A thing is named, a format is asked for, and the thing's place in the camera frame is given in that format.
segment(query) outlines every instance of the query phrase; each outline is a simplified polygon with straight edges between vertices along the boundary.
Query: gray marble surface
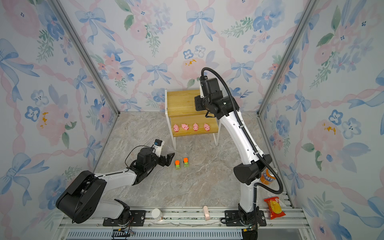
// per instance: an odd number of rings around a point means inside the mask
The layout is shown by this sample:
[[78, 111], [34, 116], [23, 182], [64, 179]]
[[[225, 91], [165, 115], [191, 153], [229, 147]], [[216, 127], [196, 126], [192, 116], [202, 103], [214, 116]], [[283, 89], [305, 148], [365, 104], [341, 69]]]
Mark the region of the gray marble surface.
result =
[[[251, 135], [259, 147], [268, 153], [256, 113], [242, 113]], [[164, 113], [121, 113], [109, 137], [96, 172], [112, 172], [125, 168], [127, 154], [137, 145], [152, 146], [155, 139], [163, 140], [162, 155], [175, 152], [169, 167], [156, 166], [141, 183], [108, 191], [103, 200], [115, 198], [130, 206], [211, 206], [236, 207], [240, 201], [240, 182], [233, 167], [241, 163], [240, 155], [228, 131], [222, 126], [218, 146], [212, 134], [176, 138], [174, 151]], [[136, 159], [141, 147], [128, 157], [127, 164]], [[175, 160], [189, 159], [189, 167], [176, 170]], [[278, 189], [276, 181], [271, 187]], [[258, 205], [266, 207], [263, 199], [274, 196], [264, 189], [258, 191]]]

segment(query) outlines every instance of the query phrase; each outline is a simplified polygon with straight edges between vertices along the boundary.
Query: wall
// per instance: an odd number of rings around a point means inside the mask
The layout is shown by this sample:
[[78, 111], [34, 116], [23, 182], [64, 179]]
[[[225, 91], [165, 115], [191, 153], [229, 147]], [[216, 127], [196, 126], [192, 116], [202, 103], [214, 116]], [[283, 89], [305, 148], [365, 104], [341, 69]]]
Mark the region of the wall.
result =
[[321, 0], [286, 68], [298, 78], [283, 76], [263, 113], [317, 240], [384, 238], [383, 11], [379, 0]]
[[0, 239], [51, 239], [115, 115], [46, 1], [0, 2]]
[[255, 111], [307, 0], [61, 3], [122, 111], [164, 111], [164, 88], [197, 89], [205, 66]]

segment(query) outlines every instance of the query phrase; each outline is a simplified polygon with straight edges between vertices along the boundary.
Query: snack bag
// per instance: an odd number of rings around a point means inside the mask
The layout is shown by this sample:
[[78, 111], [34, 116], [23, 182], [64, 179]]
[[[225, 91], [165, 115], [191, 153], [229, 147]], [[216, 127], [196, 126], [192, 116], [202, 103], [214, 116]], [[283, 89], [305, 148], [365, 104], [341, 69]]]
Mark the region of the snack bag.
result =
[[271, 220], [277, 217], [285, 216], [285, 213], [281, 209], [279, 197], [270, 197], [264, 199], [268, 203], [269, 211], [271, 212]]

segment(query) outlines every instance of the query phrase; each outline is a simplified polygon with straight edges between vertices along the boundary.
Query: wooden board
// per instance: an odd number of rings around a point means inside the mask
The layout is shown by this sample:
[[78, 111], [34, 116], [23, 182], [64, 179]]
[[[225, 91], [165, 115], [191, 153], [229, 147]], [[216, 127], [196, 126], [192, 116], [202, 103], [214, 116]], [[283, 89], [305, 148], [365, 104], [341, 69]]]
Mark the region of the wooden board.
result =
[[168, 116], [205, 115], [207, 111], [196, 111], [195, 97], [200, 95], [200, 90], [167, 92]]
[[[207, 134], [207, 133], [217, 133], [218, 132], [218, 125], [216, 122], [216, 118], [206, 118], [205, 115], [195, 115], [195, 116], [182, 116], [182, 117], [174, 117], [170, 119], [171, 121], [171, 128], [172, 128], [172, 134], [174, 137], [181, 137], [181, 136], [190, 136], [195, 134]], [[181, 124], [188, 124], [189, 130], [184, 130], [181, 127]], [[197, 131], [193, 130], [193, 124], [197, 123], [199, 126], [199, 129]], [[206, 131], [204, 129], [204, 123], [208, 124], [210, 126], [210, 130]], [[179, 131], [175, 132], [173, 130], [173, 125], [177, 124], [179, 126]]]

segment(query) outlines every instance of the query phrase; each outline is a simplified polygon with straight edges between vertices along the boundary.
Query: pink and white object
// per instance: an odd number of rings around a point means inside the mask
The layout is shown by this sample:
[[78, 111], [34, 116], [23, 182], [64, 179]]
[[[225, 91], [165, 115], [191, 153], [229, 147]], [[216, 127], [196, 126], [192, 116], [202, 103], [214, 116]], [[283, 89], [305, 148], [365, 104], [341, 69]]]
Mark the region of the pink and white object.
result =
[[206, 123], [204, 123], [204, 129], [205, 129], [206, 131], [211, 130], [210, 126], [209, 126], [208, 124], [206, 124]]
[[178, 132], [179, 131], [179, 126], [178, 125], [173, 125], [173, 130], [175, 131], [175, 132]]
[[197, 131], [199, 129], [199, 126], [197, 123], [193, 124], [193, 130], [194, 131]]
[[188, 130], [189, 129], [188, 124], [181, 124], [181, 127], [184, 128], [184, 130]]

